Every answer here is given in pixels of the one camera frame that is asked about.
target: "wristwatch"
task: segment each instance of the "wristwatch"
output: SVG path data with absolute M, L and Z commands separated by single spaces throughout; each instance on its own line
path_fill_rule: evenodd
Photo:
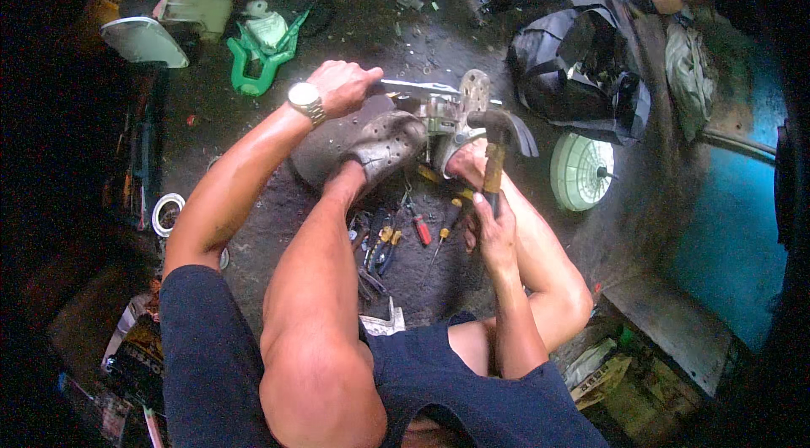
M 314 127 L 320 125 L 327 119 L 327 113 L 323 111 L 321 95 L 318 88 L 311 83 L 295 83 L 287 93 L 287 100 L 293 109 L 304 114 L 312 120 Z

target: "concrete floor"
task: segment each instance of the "concrete floor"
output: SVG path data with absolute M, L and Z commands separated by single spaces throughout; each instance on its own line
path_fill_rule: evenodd
M 280 10 L 282 1 L 275 5 L 271 1 L 270 6 Z M 456 87 L 466 70 L 479 68 L 492 80 L 492 96 L 501 98 L 524 117 L 533 130 L 540 158 L 516 159 L 508 171 L 551 224 L 594 297 L 599 299 L 597 285 L 605 288 L 619 282 L 628 270 L 656 268 L 675 242 L 687 219 L 684 215 L 690 214 L 708 165 L 705 151 L 688 151 L 676 128 L 663 71 L 665 37 L 661 20 L 645 17 L 631 27 L 626 17 L 617 16 L 651 90 L 651 116 L 644 140 L 631 148 L 616 147 L 616 175 L 620 180 L 611 185 L 601 204 L 572 215 L 556 207 L 548 181 L 549 158 L 561 131 L 526 116 L 515 105 L 504 60 L 510 40 L 521 25 L 571 4 L 609 0 L 565 0 L 549 3 L 542 10 L 511 10 L 486 18 L 481 26 L 468 0 L 424 1 L 425 7 L 417 12 L 401 10 L 396 0 L 334 0 L 335 16 L 330 24 L 319 34 L 299 40 L 297 57 L 281 67 L 274 86 L 259 98 L 243 97 L 232 89 L 232 56 L 224 42 L 205 46 L 197 63 L 171 74 L 165 115 L 163 190 L 188 197 L 209 161 L 264 119 L 284 101 L 289 85 L 307 77 L 323 60 L 357 61 L 363 67 L 382 67 L 386 76 Z M 438 11 L 431 8 L 430 1 L 437 3 Z M 394 33 L 395 22 L 400 23 L 401 37 Z M 429 75 L 424 73 L 426 67 Z M 186 124 L 191 114 L 196 114 L 197 126 Z M 415 182 L 415 189 L 419 195 L 414 200 L 420 210 L 437 217 L 430 225 L 435 235 L 442 208 L 449 200 L 421 181 Z M 401 181 L 392 179 L 375 196 L 392 200 L 398 199 L 401 192 Z M 261 333 L 262 295 L 270 275 L 317 200 L 318 195 L 296 178 L 289 162 L 283 164 L 229 245 L 231 265 L 224 274 L 257 337 Z M 429 283 L 420 288 L 433 248 L 423 250 L 408 232 L 412 232 L 410 226 L 385 282 L 410 327 L 446 318 L 458 310 L 470 310 L 479 316 L 491 313 L 489 283 L 480 278 L 479 264 L 462 252 L 463 244 L 454 235 L 440 251 Z M 361 310 L 385 317 L 386 302 L 383 298 L 375 305 L 362 305 Z M 578 339 L 578 348 L 589 343 Z M 572 348 L 568 353 L 573 358 L 579 352 Z

